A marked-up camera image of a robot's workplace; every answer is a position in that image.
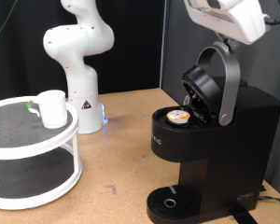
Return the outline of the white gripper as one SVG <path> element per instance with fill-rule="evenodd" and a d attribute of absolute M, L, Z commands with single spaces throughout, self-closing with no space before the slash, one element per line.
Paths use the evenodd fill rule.
<path fill-rule="evenodd" d="M 251 45 L 265 34 L 259 0 L 184 0 L 184 3 L 195 23 L 213 30 L 220 41 L 227 39 L 232 50 L 239 47 L 239 42 Z"/>

